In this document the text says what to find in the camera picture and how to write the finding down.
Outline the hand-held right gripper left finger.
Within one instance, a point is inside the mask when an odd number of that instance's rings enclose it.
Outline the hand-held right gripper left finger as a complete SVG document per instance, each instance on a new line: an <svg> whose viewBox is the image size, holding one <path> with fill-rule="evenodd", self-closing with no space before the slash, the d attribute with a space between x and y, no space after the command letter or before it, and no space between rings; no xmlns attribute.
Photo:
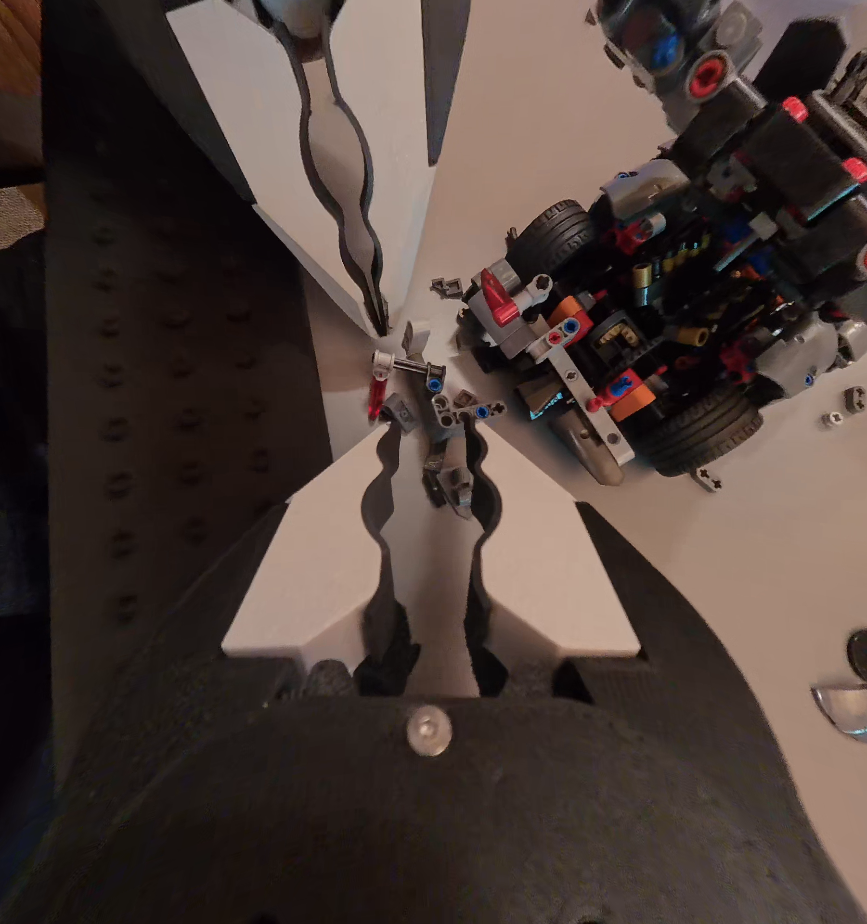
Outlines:
<svg viewBox="0 0 867 924"><path fill-rule="evenodd" d="M226 656L288 659L303 676L335 662L364 695L404 694L419 645L382 534L402 437L394 422L373 430L290 497L221 641Z"/></svg>

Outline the wooden pillar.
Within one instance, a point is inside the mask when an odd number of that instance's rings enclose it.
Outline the wooden pillar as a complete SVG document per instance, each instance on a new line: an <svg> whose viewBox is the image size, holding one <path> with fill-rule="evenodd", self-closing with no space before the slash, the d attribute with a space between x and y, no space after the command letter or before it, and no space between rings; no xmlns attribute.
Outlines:
<svg viewBox="0 0 867 924"><path fill-rule="evenodd" d="M0 170L42 163L42 4L0 1Z"/></svg>

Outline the dark lego tile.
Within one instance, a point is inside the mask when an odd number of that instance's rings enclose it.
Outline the dark lego tile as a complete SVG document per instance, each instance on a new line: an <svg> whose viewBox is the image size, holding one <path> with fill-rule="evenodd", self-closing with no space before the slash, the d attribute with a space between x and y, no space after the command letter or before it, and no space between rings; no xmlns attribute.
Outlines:
<svg viewBox="0 0 867 924"><path fill-rule="evenodd" d="M440 508L448 504L446 493L440 483L440 474L446 458L448 442L435 442L427 452L423 463L421 479L428 500L435 508Z"/></svg>

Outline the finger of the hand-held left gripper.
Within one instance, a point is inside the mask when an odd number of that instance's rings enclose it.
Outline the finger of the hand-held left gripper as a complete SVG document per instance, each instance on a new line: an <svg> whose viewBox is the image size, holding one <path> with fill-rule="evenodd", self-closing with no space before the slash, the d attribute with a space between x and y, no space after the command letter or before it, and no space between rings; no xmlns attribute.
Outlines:
<svg viewBox="0 0 867 924"><path fill-rule="evenodd" d="M332 89L364 158L359 215L377 336L396 325L410 287L470 10L468 1L343 2L324 35Z"/></svg>
<svg viewBox="0 0 867 924"><path fill-rule="evenodd" d="M311 89L292 35L229 2L165 15L209 109L273 234L364 333L389 331L378 285L347 247L344 210L311 147Z"/></svg>

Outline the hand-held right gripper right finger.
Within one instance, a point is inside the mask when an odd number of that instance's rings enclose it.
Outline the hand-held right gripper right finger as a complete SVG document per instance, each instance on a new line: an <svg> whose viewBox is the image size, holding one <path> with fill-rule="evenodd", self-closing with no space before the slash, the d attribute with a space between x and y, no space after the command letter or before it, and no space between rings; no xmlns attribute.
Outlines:
<svg viewBox="0 0 867 924"><path fill-rule="evenodd" d="M629 661L640 641L578 501L489 425L466 423L473 547L464 633L481 697L552 690L564 664Z"/></svg>

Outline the grey lego lever assembly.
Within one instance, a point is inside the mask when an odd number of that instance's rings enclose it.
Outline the grey lego lever assembly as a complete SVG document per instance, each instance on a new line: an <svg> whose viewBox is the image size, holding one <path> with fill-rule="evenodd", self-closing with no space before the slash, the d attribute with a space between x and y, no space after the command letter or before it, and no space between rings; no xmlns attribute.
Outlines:
<svg viewBox="0 0 867 924"><path fill-rule="evenodd" d="M450 398L446 391L447 369L424 358L430 329L426 322L409 321L404 329L404 357L377 349L371 359L371 380L368 402L369 420L375 422L385 411L407 432L409 421L418 420L427 433L429 449L424 469L434 475L443 471L450 441L465 434L466 424L484 422L503 415L505 401L481 401L463 389ZM403 399L388 397L389 381L395 372L408 376L416 390L417 414L413 414Z"/></svg>

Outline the black grey lego car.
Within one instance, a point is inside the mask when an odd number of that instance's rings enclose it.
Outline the black grey lego car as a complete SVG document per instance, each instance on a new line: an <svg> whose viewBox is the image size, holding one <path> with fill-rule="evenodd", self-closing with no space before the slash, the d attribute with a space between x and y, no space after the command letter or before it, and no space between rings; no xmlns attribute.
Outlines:
<svg viewBox="0 0 867 924"><path fill-rule="evenodd" d="M596 2L612 62L674 133L583 207L555 203L463 295L456 340L518 375L599 483L701 473L762 410L867 352L867 46L792 21L752 78L744 2Z"/></svg>

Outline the dark grey lego slope brick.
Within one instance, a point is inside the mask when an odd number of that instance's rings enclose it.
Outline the dark grey lego slope brick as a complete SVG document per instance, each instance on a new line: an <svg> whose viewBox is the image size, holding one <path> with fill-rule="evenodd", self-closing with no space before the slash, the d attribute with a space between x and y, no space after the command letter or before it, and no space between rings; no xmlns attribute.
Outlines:
<svg viewBox="0 0 867 924"><path fill-rule="evenodd" d="M449 468L440 474L440 486L453 511L462 519L473 517L474 478L466 466Z"/></svg>

